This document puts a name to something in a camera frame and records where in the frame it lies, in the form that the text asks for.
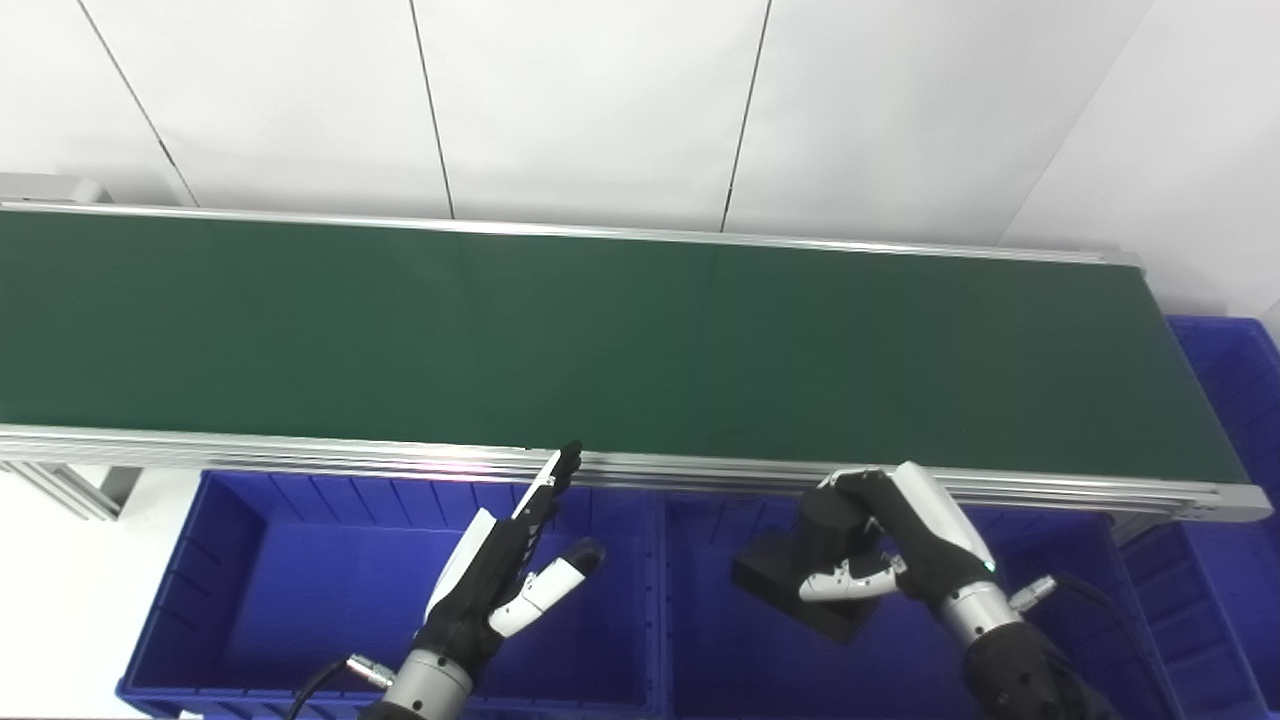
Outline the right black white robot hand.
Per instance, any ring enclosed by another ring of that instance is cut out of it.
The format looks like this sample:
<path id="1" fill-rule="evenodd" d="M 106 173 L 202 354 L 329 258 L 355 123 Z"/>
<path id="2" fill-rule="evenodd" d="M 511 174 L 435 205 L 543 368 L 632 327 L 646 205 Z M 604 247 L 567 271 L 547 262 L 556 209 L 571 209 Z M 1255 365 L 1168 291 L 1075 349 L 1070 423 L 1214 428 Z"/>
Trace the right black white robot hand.
<path id="1" fill-rule="evenodd" d="M 801 518 L 827 547 L 809 555 L 797 596 L 809 603 L 901 592 L 936 603 L 996 580 L 995 559 L 959 503 L 916 462 L 840 470 L 803 496 Z"/>

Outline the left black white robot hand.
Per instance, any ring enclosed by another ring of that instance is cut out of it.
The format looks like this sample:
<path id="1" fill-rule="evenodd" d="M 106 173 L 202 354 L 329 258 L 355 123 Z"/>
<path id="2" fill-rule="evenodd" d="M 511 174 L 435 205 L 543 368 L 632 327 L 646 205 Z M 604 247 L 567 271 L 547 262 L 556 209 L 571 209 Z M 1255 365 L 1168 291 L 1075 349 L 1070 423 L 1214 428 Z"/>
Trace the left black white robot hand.
<path id="1" fill-rule="evenodd" d="M 581 466 L 582 443 L 558 448 L 530 482 L 513 511 L 497 518 L 479 509 L 445 561 L 413 637 L 430 652 L 475 673 L 500 644 L 529 628 L 594 574 L 604 547 L 581 538 L 543 569 L 530 561 L 559 497 Z"/>

